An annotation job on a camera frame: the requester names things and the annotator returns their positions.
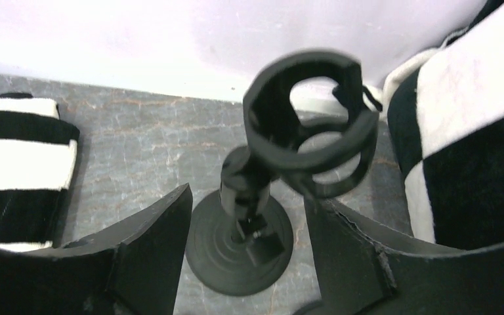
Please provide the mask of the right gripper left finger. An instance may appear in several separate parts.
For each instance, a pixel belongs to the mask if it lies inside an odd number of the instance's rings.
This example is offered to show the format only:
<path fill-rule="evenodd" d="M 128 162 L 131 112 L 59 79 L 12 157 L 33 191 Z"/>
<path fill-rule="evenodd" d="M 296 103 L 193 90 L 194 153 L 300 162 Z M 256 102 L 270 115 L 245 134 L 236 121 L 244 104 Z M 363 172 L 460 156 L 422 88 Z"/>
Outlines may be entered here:
<path fill-rule="evenodd" d="M 183 184 L 62 247 L 0 249 L 0 314 L 172 314 L 192 202 Z"/>

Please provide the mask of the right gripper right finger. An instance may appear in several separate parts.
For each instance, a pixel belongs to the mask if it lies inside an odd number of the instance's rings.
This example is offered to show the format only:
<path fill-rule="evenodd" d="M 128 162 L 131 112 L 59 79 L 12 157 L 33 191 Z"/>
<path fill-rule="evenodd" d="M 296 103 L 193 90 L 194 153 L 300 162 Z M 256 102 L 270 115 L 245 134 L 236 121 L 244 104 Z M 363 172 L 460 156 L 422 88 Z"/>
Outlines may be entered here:
<path fill-rule="evenodd" d="M 504 243 L 418 240 L 337 201 L 304 201 L 322 300 L 313 314 L 504 314 Z"/>

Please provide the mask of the black mic stand back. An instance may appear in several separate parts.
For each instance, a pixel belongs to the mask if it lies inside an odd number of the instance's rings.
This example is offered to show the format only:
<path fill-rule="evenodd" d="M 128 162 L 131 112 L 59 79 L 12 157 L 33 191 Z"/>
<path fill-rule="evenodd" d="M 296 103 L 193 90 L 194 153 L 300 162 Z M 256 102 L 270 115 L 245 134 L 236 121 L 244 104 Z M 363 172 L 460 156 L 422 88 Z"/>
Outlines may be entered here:
<path fill-rule="evenodd" d="M 300 120 L 294 86 L 326 77 L 346 118 Z M 281 180 L 310 200 L 341 196 L 359 185 L 375 154 L 378 115 L 364 104 L 359 61 L 311 49 L 263 68 L 243 97 L 247 142 L 224 159 L 219 189 L 194 208 L 186 260 L 200 282 L 228 296 L 254 295 L 285 272 L 294 233 L 285 209 L 270 194 Z"/>

